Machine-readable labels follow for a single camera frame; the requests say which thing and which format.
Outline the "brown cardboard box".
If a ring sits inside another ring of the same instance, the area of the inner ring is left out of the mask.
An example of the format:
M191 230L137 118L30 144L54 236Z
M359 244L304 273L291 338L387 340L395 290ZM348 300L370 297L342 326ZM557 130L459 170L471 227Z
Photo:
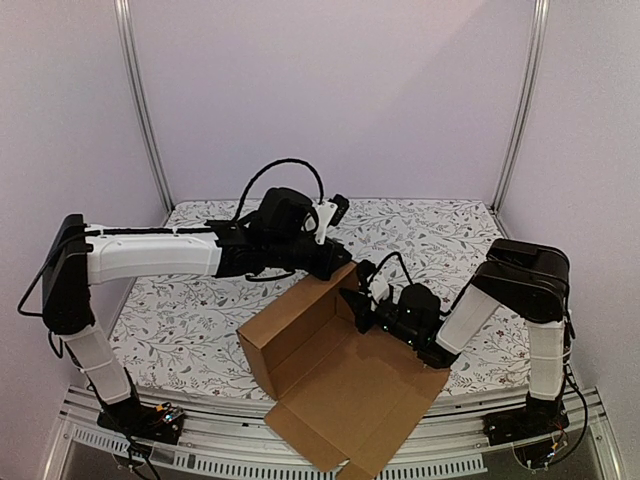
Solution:
M339 294L357 286L355 263L328 281L308 275L237 330L256 383L276 402L266 424L340 479L378 475L450 375L381 330L360 334Z

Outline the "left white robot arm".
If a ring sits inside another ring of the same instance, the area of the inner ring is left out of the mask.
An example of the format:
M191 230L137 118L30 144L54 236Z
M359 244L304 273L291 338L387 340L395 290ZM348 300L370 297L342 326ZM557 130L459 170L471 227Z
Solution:
M28 290L41 289L36 317L58 336L110 406L111 419L128 434L148 426L148 412L97 326L90 289L121 279L162 275L255 281L266 269L304 271L328 281L350 253L328 235L349 208L335 195L313 201L286 187L269 189L259 207L200 227L108 228L68 215Z

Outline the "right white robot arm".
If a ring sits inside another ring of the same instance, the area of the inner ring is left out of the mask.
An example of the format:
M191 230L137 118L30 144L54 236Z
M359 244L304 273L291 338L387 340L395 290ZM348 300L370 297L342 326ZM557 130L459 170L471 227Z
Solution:
M434 369L453 365L495 311L504 307L524 319L529 338L529 397L517 427L537 436L552 424L566 383L565 360L575 336L571 325L568 257L559 249L498 239L462 287L448 311L426 285L410 282L393 293L381 264L357 265L358 286L343 288L355 326L365 334L377 326Z

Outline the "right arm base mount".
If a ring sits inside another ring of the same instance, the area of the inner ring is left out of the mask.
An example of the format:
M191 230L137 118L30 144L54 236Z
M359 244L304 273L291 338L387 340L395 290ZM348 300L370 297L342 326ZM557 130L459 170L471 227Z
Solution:
M539 400L530 394L523 407L485 415L483 433L491 446L546 438L523 444L513 450L516 460L529 470L546 469L566 445L569 426L562 397L555 400Z

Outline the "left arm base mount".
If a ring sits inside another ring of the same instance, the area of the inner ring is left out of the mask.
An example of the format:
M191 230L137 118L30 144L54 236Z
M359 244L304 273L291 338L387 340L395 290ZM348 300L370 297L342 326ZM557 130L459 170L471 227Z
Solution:
M134 392L129 398L107 404L97 397L101 412L97 423L100 427L119 432L125 437L176 445L182 434L185 411L182 407L165 402L146 406Z

